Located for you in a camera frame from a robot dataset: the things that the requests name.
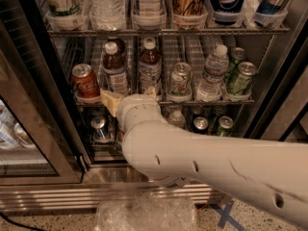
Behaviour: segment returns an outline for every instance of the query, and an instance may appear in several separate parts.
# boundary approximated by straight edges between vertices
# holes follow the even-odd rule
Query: can lid
[[[201,105],[191,106],[191,111],[194,115],[201,115],[203,113],[203,107]]]
[[[90,114],[93,116],[102,116],[105,112],[104,107],[93,107],[90,111]]]
[[[103,116],[97,116],[94,117],[91,122],[90,125],[92,126],[92,128],[94,129],[100,129],[102,127],[104,127],[107,124],[107,120],[105,117]]]
[[[223,44],[220,44],[217,48],[216,48],[216,53],[219,55],[219,56],[224,56],[226,55],[228,52],[228,48],[227,46],[223,45]]]
[[[109,55],[113,55],[117,52],[117,45],[115,42],[106,42],[105,43],[106,53]]]
[[[192,68],[189,64],[186,63],[178,63],[174,66],[174,70],[179,75],[188,75],[191,73]]]
[[[83,78],[90,74],[91,67],[88,64],[75,65],[71,71],[72,75],[77,78]]]
[[[225,114],[227,108],[224,105],[219,105],[214,107],[214,113],[218,116]]]
[[[229,116],[222,116],[218,122],[219,125],[224,129],[231,129],[234,124],[233,119]]]
[[[238,66],[241,74],[245,76],[253,76],[257,74],[258,68],[250,62],[242,62]]]
[[[145,38],[143,41],[143,47],[147,50],[154,49],[156,47],[156,41],[154,38]]]
[[[246,52],[240,47],[235,47],[231,49],[231,56],[237,60],[245,60]]]
[[[197,118],[194,119],[193,125],[195,128],[199,130],[205,130],[209,126],[209,122],[205,117],[198,116]]]

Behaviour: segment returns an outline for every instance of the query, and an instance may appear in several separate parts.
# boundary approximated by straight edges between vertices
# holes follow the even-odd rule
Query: coca-cola can
[[[90,65],[75,65],[71,72],[71,79],[81,97],[92,98],[100,95],[97,78]]]

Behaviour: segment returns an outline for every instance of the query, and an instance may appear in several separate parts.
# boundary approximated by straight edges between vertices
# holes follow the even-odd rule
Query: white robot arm
[[[308,227],[308,146],[197,135],[168,124],[153,98],[117,107],[127,162],[167,188],[195,179],[259,209]]]

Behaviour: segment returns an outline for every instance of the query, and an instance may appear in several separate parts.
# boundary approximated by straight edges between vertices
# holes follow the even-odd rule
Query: speckled floor
[[[46,213],[9,214],[9,218],[24,225],[45,231],[93,230],[96,210],[52,211]],[[209,206],[197,210],[197,231],[214,230],[262,230],[303,231],[284,220],[258,211],[237,199],[220,209]],[[0,218],[1,231],[25,231],[29,229],[14,226]]]

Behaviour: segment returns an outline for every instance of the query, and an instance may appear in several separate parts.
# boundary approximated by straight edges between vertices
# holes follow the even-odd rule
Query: bottle label
[[[107,74],[106,78],[110,91],[119,93],[126,93],[128,91],[128,78],[126,71],[117,74]]]
[[[139,73],[141,82],[155,84],[161,78],[162,61],[157,64],[144,64],[139,62]]]
[[[205,63],[206,71],[211,75],[221,76],[227,70],[227,66],[223,66],[220,63]]]
[[[204,71],[203,78],[199,84],[199,89],[203,93],[217,95],[220,90],[220,86],[223,80],[223,76],[212,76]]]

